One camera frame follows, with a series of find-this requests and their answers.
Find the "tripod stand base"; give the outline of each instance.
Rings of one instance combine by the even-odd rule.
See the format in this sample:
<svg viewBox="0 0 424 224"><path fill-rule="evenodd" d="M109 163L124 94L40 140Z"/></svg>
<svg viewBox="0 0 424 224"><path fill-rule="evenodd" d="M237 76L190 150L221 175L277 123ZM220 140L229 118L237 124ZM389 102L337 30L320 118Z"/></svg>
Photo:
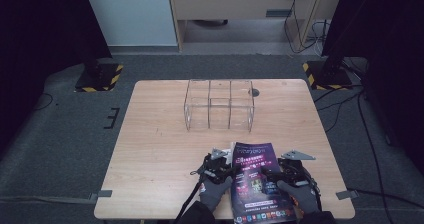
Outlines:
<svg viewBox="0 0 424 224"><path fill-rule="evenodd" d="M102 70L100 77L92 77L84 69L84 72L75 85L76 92L110 91L115 87L123 65L99 64L99 66Z"/></svg>
<svg viewBox="0 0 424 224"><path fill-rule="evenodd" d="M308 77L309 85L313 90L350 89L352 82L347 73L338 69L332 75L322 75L321 70L325 61L308 61L303 64L303 70Z"/></svg>

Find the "gray carpet floor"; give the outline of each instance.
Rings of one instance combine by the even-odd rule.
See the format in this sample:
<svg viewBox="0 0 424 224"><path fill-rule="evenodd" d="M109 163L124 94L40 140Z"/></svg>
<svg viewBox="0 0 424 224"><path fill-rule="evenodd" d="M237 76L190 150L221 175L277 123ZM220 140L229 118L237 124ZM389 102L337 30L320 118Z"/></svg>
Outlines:
<svg viewBox="0 0 424 224"><path fill-rule="evenodd" d="M51 75L35 110L0 163L0 197L53 196L88 198L102 186L116 139L138 80L161 79L274 79L306 76L302 64L317 56L287 55L133 55L115 56L124 65L109 92L78 93L74 85L83 71L76 65ZM359 81L351 75L354 83ZM335 91L316 102L317 109L346 100L361 87ZM311 90L317 99L326 91ZM370 104L360 98L386 194L424 205L424 178L399 147L386 144L384 131ZM380 192L376 163L359 114L357 98L319 111L324 129L349 188ZM120 108L113 129L108 116ZM356 215L338 223L389 223L382 198L360 193L353 199ZM422 208L387 198L394 223L421 223ZM0 202L3 223L102 223L92 204ZM108 223L139 223L114 220Z"/></svg>

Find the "cable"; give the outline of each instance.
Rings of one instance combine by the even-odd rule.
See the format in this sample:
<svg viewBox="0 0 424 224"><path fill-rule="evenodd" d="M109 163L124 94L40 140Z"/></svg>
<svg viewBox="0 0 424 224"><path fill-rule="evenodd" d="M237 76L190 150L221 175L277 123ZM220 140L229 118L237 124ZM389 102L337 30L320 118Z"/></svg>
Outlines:
<svg viewBox="0 0 424 224"><path fill-rule="evenodd" d="M318 24L318 23L323 23L324 25L323 25L323 27L322 27L322 34L321 34L321 36L320 37L318 37L318 35L316 34L316 32L315 32L315 25L316 24ZM324 58L322 55L321 55L321 53L322 53L322 51L321 51L321 49L320 49L320 47L319 47L319 44L318 44L318 42L319 41L321 41L321 43L324 43L325 42L325 38L326 38L326 29L327 29L327 20L325 20L325 21L323 21L323 22L315 22L313 25L312 25L312 32L314 33L314 36L315 36L315 45L314 45L314 52L315 52L315 54L318 56L318 57L320 57L320 58Z"/></svg>
<svg viewBox="0 0 424 224"><path fill-rule="evenodd" d="M191 200L193 200L194 195L196 194L197 190L199 190L199 187L202 185L203 181L205 180L205 174L200 174L199 181L196 183L196 185L193 188L193 191L190 193L190 196L187 198L187 200L184 202L183 206L181 207L180 212L178 213L178 216L175 218L173 224L177 224L180 220L181 216L184 214L184 211L186 210L188 204L190 204Z"/></svg>
<svg viewBox="0 0 424 224"><path fill-rule="evenodd" d="M288 18L286 18L286 19L284 20L284 33L286 34L287 40L288 40L288 42L289 42L290 49L292 50L292 52L293 52L293 53L298 54L298 53L301 53L301 52L303 52L304 50L306 50L306 49L308 49L308 48L312 47L313 45L315 45L315 42L314 42L314 43L312 43L312 44L311 44L311 45L309 45L309 46L304 46L304 45L303 45L303 43L302 43L302 41L301 41L301 37L300 37L300 27L299 27L299 22L297 21L297 17L296 17L296 7L295 7L295 4L296 4L296 0L293 0L293 3L292 3L292 5L291 5L291 7L290 7L290 13L293 13L294 20L295 20L295 22L296 22L296 27L297 27L297 34L298 34L298 36L299 36L299 42L300 42L301 47L303 47L303 49L302 49L302 50L300 50L300 51L295 51L295 50L293 49L292 45L291 45L290 37L289 37L289 35L287 34L287 19L288 19Z"/></svg>
<svg viewBox="0 0 424 224"><path fill-rule="evenodd" d="M308 36L307 38L306 38L306 41L314 41L314 52L315 52L315 54L317 55L317 56L319 56L320 58L323 58L318 52L317 52L317 48L318 48L318 51L319 52L321 52L321 50L319 49L319 45L318 45L318 42L319 41L321 41L321 42L323 42L323 40L325 40L325 34L323 34L323 35L321 35L321 36L319 36L318 37L318 35L317 35L317 33L315 32L315 25L316 24L318 24L318 23L324 23L324 22L315 22L314 24L312 24L312 32L314 33L314 36L313 37L310 37L310 36Z"/></svg>
<svg viewBox="0 0 424 224"><path fill-rule="evenodd" d="M319 109L317 109L317 111L322 111L322 110L328 109L328 108L330 108L330 107L332 107L332 106L340 105L340 104L344 104L345 102L351 101L353 98L355 98L355 97L356 97L357 95L359 95L361 92L358 92L358 93L356 93L355 95L353 95L353 96L351 96L351 97L348 97L348 98L346 98L345 100L343 100L343 101L341 101L341 102L333 103L333 104L328 105L328 106L326 106L326 107L319 108Z"/></svg>
<svg viewBox="0 0 424 224"><path fill-rule="evenodd" d="M324 94L324 96L325 96L325 95L330 94L332 91L333 91L333 90L331 90L331 91L327 92L326 94ZM331 105L329 105L329 106L326 106L326 107L323 107L323 108L319 108L319 109L317 109L317 111L322 111L322 110L325 110L325 109L330 108L330 107L332 107L332 106L339 105L339 108L337 109L336 120L334 121L333 125L331 125L331 127L329 127L328 129L326 129L326 130L325 130L325 132L326 132L326 133L327 133L327 132L329 132L329 131L331 131L331 129L333 129L333 128L336 126L337 121L338 121L338 119L339 119L340 109L342 108L342 105L343 105L344 103L348 102L348 101L353 100L356 96L360 95L360 93L361 93L362 91L363 91L363 90L361 90L360 92L356 93L355 95L353 95L353 96L351 96L351 97L346 98L345 100L343 100L343 101L341 101L341 102L333 103L333 104L331 104Z"/></svg>
<svg viewBox="0 0 424 224"><path fill-rule="evenodd" d="M382 194L381 194L381 193L379 193L379 192L364 191L364 190L359 190L359 189L350 188L350 187L346 187L346 189L347 189L347 190L349 190L349 191L354 191L354 190L355 190L355 191L357 191L357 192L359 192L359 193L364 193L364 194L369 194L369 195L382 196ZM384 195L385 195L386 197L390 197L390 198L392 198L392 199L395 199L395 200L398 200L398 201L402 201L402 202L405 202L405 203L411 204L411 205L413 205L413 206L416 206L416 207L418 207L418 208L424 209L424 205L421 205L421 204L418 204L418 203L416 203L416 202L413 202L413 201L407 200L407 199L405 199L405 198L398 197L398 196L391 195L391 194L387 194L387 193L385 193Z"/></svg>
<svg viewBox="0 0 424 224"><path fill-rule="evenodd" d="M353 73L358 78L359 81L362 81L362 79L365 76L365 74L362 73L362 71L358 70L357 68L350 67L349 64L347 64L347 62L344 59L342 60L341 66L344 69L346 69L346 70L350 71L351 73Z"/></svg>
<svg viewBox="0 0 424 224"><path fill-rule="evenodd" d="M363 92L364 92L364 89L358 95L358 99L357 99L358 100L358 102L357 102L358 103L358 110L359 110L359 114L361 116L362 124L364 125L364 128L365 128L365 132L367 133L367 138L368 138L368 142L369 142L370 147L371 147L372 154L374 156L375 166L377 168L378 183L380 185L380 191L381 191L381 195L382 195L382 199L383 199L384 210L386 212L387 219L389 220L389 222L391 224L393 224L394 222L393 222L392 216L390 215L389 209L387 207L386 194L384 193L384 186L383 186L383 180L381 178L380 165L378 163L374 144L371 140L371 136L370 136L370 133L369 133L369 130L368 130L368 127L367 127L367 123L365 122L364 114L362 113L361 95L362 95Z"/></svg>
<svg viewBox="0 0 424 224"><path fill-rule="evenodd" d="M322 30L322 35L320 36L320 38L321 37L326 37L327 36L327 34L325 33L326 32L326 29L327 29L327 27L326 27L326 25L328 24L327 22L326 22L327 20L325 20L325 21L316 21L316 22L314 22L314 24L312 24L312 29L315 29L315 25L316 24L324 24L323 25L323 30Z"/></svg>
<svg viewBox="0 0 424 224"><path fill-rule="evenodd" d="M349 57L349 61L350 61L350 64L352 64L352 66L354 67L354 69L357 71L357 72L359 72L359 73L361 73L361 74L365 74L365 72L363 71L363 70L361 70L361 68L359 68L353 61L352 61L352 58L351 57Z"/></svg>
<svg viewBox="0 0 424 224"><path fill-rule="evenodd" d="M70 197L42 197L42 196L15 196L0 197L0 202L48 202L60 204L96 204L96 198L70 198Z"/></svg>
<svg viewBox="0 0 424 224"><path fill-rule="evenodd" d="M322 98L324 98L325 96L327 96L328 94L333 93L334 91L340 90L340 89L344 89L344 88L349 88L349 87L359 87L362 85L348 85L348 86L341 86L341 87L337 87L334 89L331 89L330 91L324 93L323 95L321 95L320 97L318 97L317 99L314 100L314 103L317 103L319 100L321 100Z"/></svg>
<svg viewBox="0 0 424 224"><path fill-rule="evenodd" d="M46 95L46 96L49 96L49 97L50 97L50 101L49 101L49 103L47 103L47 105L45 105L45 106L43 106L43 107L40 107L40 108L36 108L36 109L34 109L34 111L42 110L42 109L44 109L44 108L46 108L46 107L50 106L50 104L52 104L52 102L53 102L53 96L52 96L52 95L50 95L50 94L48 94L48 93L43 93L43 95Z"/></svg>
<svg viewBox="0 0 424 224"><path fill-rule="evenodd" d="M352 66L354 66L358 71L360 71L361 73L367 73L368 72L368 67L369 67L369 61L367 60L367 63L365 65L365 71L363 71L361 68L359 68L352 60L352 57L349 57L349 61L350 63L352 63Z"/></svg>

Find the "desk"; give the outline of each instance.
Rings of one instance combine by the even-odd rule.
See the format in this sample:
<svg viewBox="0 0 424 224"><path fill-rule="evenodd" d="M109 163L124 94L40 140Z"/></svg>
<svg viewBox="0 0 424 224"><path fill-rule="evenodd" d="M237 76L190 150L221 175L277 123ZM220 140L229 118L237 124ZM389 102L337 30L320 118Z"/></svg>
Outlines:
<svg viewBox="0 0 424 224"><path fill-rule="evenodd" d="M331 19L339 0L296 0L288 17L288 34L301 50L315 19ZM293 0L170 0L179 48L182 49L187 20L264 19L268 11L286 18Z"/></svg>
<svg viewBox="0 0 424 224"><path fill-rule="evenodd" d="M355 215L321 121L303 80L252 80L255 97L252 131L187 131L184 99L188 81L139 81L135 85L94 214L99 219L174 219L198 176L190 175L213 147L230 142L273 143L277 155L296 149L315 156L304 166L318 182L324 210L335 218ZM215 211L232 219L229 195Z"/></svg>

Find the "wooden table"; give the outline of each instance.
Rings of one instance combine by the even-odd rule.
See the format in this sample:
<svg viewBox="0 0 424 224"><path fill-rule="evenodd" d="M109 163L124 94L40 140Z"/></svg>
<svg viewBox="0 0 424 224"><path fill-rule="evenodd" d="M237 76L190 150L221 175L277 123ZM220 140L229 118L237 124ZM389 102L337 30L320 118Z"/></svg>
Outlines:
<svg viewBox="0 0 424 224"><path fill-rule="evenodd" d="M187 80L139 81L135 85L94 214L99 219L174 219L198 180L190 175L212 150L230 142L271 142L276 154L292 149L315 156L303 161L318 182L324 210L335 218L355 215L323 126L303 80L252 80L255 97L252 131L191 129L184 121ZM229 195L215 211L232 219Z"/></svg>

